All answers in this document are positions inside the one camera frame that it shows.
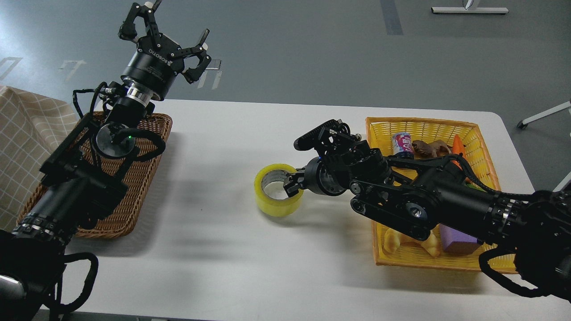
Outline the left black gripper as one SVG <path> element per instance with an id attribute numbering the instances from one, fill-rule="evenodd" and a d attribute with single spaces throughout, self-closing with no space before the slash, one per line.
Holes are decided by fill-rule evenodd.
<path id="1" fill-rule="evenodd" d="M 197 82 L 212 58 L 207 53 L 206 39 L 210 29 L 205 29 L 193 47 L 180 49 L 180 45 L 167 35 L 160 34 L 155 12 L 161 0 L 133 3 L 126 19 L 120 25 L 118 37 L 137 43 L 137 49 L 121 75 L 123 82 L 137 82 L 153 92 L 152 100 L 164 100 L 177 75 L 183 75 L 191 85 Z M 139 37 L 135 20 L 141 17 L 145 24 L 145 36 Z M 184 69 L 184 60 L 196 58 L 196 67 Z"/>

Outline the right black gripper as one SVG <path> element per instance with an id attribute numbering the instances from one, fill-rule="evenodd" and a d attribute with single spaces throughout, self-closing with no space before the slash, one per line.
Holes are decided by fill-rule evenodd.
<path id="1" fill-rule="evenodd" d="M 336 197 L 347 191 L 330 173 L 319 157 L 311 159 L 305 167 L 287 170 L 284 177 L 284 191 L 295 196 L 300 190 L 308 189 L 318 195 Z"/>

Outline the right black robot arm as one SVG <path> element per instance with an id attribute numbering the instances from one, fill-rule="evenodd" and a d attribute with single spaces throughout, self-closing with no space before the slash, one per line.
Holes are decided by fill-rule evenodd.
<path id="1" fill-rule="evenodd" d="M 522 297 L 570 300 L 570 186 L 561 191 L 505 193 L 484 185 L 467 160 L 384 156 L 342 120 L 328 120 L 294 141 L 318 156 L 288 173 L 284 191 L 337 196 L 353 193 L 351 208 L 413 239 L 427 240 L 437 224 L 496 247 L 479 256 L 481 271 Z"/>

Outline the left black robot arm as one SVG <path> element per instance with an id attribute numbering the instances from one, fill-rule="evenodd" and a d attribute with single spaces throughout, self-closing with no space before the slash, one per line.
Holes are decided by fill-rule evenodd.
<path id="1" fill-rule="evenodd" d="M 80 120 L 41 165 L 46 193 L 11 231 L 1 232 L 1 319 L 30 321 L 44 305 L 50 320 L 79 309 L 99 268 L 89 252 L 66 254 L 79 228 L 109 217 L 127 194 L 123 179 L 134 163 L 166 148 L 159 134 L 139 128 L 178 75 L 192 84 L 212 62 L 206 29 L 183 48 L 159 31 L 159 0 L 133 3 L 118 36 L 137 46 L 121 82 L 73 92 Z"/>

